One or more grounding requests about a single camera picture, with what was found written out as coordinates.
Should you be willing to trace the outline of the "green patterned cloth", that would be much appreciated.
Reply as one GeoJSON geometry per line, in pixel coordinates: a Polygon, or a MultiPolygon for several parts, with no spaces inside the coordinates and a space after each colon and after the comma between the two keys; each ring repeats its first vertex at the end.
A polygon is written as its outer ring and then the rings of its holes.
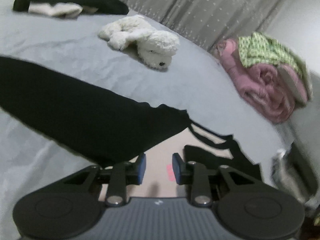
{"type": "Polygon", "coordinates": [[[273,66],[289,65],[302,77],[305,63],[294,52],[278,40],[253,32],[251,36],[238,37],[238,52],[242,65],[249,68],[254,64],[266,63],[273,66]]]}

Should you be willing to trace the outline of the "grey blanket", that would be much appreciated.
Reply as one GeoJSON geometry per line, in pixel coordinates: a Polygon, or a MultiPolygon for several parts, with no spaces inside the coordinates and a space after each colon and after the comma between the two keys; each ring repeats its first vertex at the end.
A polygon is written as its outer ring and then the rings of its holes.
{"type": "Polygon", "coordinates": [[[315,172],[319,172],[319,74],[311,72],[313,99],[277,125],[285,149],[294,142],[315,172]]]}

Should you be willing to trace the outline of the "pink folded quilt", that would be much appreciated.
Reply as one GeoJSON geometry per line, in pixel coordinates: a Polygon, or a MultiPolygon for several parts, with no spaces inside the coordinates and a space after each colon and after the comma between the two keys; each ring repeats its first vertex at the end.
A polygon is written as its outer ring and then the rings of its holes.
{"type": "Polygon", "coordinates": [[[278,68],[266,63],[243,67],[233,39],[215,45],[215,57],[231,78],[238,94],[272,123],[285,122],[300,105],[281,78],[278,68]]]}

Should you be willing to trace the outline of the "white folded garment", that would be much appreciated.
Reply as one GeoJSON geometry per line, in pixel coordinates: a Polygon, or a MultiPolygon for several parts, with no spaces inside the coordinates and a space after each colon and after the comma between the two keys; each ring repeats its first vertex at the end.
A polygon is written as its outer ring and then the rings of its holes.
{"type": "Polygon", "coordinates": [[[316,208],[319,206],[318,191],[315,196],[310,196],[300,179],[300,176],[293,168],[288,159],[289,152],[285,149],[279,149],[272,158],[271,178],[276,187],[295,197],[302,204],[316,208]]]}

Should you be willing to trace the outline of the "grey dotted curtain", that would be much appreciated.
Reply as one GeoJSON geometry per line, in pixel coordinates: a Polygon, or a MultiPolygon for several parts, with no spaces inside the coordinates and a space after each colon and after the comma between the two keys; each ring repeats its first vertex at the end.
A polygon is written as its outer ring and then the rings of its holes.
{"type": "Polygon", "coordinates": [[[121,0],[206,51],[230,37],[265,31],[291,0],[121,0]]]}

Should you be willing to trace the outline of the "cream and black sweatshirt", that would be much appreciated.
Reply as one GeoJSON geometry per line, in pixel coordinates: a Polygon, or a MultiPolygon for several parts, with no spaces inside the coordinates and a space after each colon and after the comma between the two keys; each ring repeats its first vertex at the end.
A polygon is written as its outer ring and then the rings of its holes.
{"type": "Polygon", "coordinates": [[[174,153],[208,169],[226,165],[261,179],[260,166],[232,135],[206,129],[187,111],[152,107],[31,62],[1,57],[1,107],[103,168],[145,153],[145,178],[131,196],[183,196],[170,178],[174,153]]]}

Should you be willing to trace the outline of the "pink grey pillow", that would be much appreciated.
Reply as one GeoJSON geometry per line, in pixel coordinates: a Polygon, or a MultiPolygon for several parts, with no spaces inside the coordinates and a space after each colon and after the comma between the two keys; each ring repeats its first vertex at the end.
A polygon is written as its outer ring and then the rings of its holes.
{"type": "Polygon", "coordinates": [[[300,74],[298,74],[292,66],[288,64],[279,65],[278,72],[286,83],[295,100],[302,106],[305,106],[313,99],[313,86],[311,81],[311,73],[306,62],[297,54],[293,53],[300,74]]]}

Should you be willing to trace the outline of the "black folded garment on stack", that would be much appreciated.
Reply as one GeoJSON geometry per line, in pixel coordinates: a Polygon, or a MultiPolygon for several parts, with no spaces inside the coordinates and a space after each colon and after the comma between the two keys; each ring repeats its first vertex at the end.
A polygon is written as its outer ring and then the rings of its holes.
{"type": "Polygon", "coordinates": [[[288,159],[300,176],[308,194],[312,197],[315,196],[319,188],[318,179],[310,163],[294,142],[291,144],[288,159]]]}

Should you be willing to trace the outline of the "white plush dog toy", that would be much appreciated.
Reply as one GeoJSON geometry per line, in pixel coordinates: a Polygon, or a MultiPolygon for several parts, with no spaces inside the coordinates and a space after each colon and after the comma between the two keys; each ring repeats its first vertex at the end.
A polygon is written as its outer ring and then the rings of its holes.
{"type": "Polygon", "coordinates": [[[169,67],[180,46],[176,34],[154,28],[142,15],[127,16],[109,23],[100,29],[98,37],[118,51],[135,45],[143,63],[159,70],[169,67]]]}

